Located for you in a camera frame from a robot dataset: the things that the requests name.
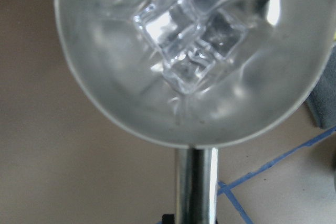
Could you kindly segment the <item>steel ice scoop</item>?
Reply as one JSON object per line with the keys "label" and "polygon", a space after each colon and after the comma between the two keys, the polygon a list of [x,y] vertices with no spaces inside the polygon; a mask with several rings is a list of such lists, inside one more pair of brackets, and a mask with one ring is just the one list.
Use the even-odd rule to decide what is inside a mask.
{"label": "steel ice scoop", "polygon": [[198,89],[182,94],[134,23],[151,0],[54,0],[69,68],[113,123],[176,150],[175,223],[215,223],[218,150],[281,123],[318,82],[335,0],[228,0],[247,34]]}

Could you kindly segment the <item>clear ice cubes in scoop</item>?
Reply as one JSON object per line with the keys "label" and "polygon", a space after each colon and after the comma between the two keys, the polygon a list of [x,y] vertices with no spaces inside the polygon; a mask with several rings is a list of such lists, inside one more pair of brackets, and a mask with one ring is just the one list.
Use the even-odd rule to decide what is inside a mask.
{"label": "clear ice cubes in scoop", "polygon": [[247,26],[224,9],[226,1],[151,0],[135,15],[174,90],[193,93],[245,38]]}

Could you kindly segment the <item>grey folded cloth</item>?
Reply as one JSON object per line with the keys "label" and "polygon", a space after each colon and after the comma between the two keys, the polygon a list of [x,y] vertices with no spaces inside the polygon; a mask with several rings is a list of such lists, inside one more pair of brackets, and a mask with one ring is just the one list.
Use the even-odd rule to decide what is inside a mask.
{"label": "grey folded cloth", "polygon": [[307,105],[319,128],[335,127],[335,46],[319,82],[307,98]]}

